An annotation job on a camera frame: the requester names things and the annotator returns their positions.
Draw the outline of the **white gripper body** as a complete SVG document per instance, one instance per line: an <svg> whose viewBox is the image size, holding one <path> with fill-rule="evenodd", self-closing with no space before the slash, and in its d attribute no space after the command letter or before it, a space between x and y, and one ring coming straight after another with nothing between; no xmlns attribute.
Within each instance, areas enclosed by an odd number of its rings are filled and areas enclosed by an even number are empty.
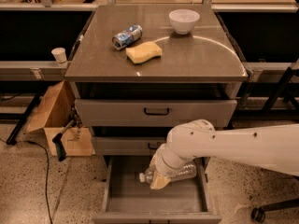
<svg viewBox="0 0 299 224"><path fill-rule="evenodd" d="M173 179L190 162L190 159L181 158L168 144L162 144L153 155L156 171L167 178Z"/></svg>

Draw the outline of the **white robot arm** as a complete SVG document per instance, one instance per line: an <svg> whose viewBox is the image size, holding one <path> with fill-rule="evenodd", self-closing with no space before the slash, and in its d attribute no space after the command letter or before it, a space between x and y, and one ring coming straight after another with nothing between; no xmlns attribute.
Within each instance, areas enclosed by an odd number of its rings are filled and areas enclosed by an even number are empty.
<svg viewBox="0 0 299 224"><path fill-rule="evenodd" d="M204 119L180 124L170 130L153 155L150 187L163 189L186 163L201 157L299 176L299 125L217 131Z"/></svg>

